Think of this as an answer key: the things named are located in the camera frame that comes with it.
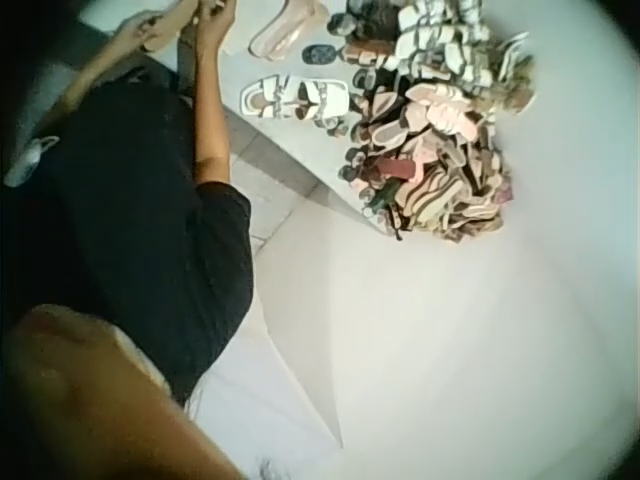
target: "flip-flop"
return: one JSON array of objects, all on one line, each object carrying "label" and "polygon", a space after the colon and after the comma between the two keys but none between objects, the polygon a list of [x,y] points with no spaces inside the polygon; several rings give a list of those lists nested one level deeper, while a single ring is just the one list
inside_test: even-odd
[{"label": "flip-flop", "polygon": [[284,9],[251,41],[249,51],[258,58],[282,60],[297,40],[328,19],[329,11],[319,0],[286,0]]},{"label": "flip-flop", "polygon": [[330,65],[338,58],[333,45],[309,45],[302,51],[302,61],[307,65]]},{"label": "flip-flop", "polygon": [[409,130],[400,120],[377,127],[371,134],[374,145],[390,150],[401,146],[407,138]]},{"label": "flip-flop", "polygon": [[199,0],[178,0],[154,24],[154,30],[162,32],[159,36],[146,42],[142,48],[145,52],[157,52],[171,43],[184,27],[191,23],[198,9]]}]

